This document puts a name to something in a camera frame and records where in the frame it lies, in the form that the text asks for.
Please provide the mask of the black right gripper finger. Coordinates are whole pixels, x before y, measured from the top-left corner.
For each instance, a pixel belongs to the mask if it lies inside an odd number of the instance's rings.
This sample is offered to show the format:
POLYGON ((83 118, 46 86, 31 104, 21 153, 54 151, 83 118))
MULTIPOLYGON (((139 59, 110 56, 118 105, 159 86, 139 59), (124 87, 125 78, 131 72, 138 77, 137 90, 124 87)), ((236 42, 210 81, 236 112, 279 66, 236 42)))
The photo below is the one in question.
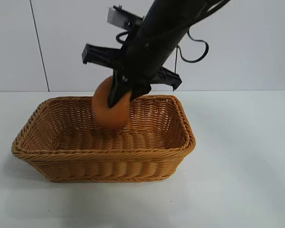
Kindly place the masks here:
POLYGON ((133 101, 134 99, 146 95, 151 91, 151 85, 135 85, 132 87, 131 90, 131 97, 130 101, 133 101))
POLYGON ((131 90, 128 79, 119 71, 114 70, 112 84, 108 95, 108 107, 114 107, 121 98, 131 90))

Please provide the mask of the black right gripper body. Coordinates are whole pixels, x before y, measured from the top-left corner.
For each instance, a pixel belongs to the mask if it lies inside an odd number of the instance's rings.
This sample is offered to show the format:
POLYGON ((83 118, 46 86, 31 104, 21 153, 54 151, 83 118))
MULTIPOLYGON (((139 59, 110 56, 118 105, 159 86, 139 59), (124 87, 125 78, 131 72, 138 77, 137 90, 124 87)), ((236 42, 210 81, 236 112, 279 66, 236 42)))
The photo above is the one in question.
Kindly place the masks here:
POLYGON ((177 88, 180 77, 163 68, 182 36, 180 17, 113 17, 110 24, 125 30, 120 49, 86 44, 82 60, 122 73, 131 86, 166 84, 177 88))

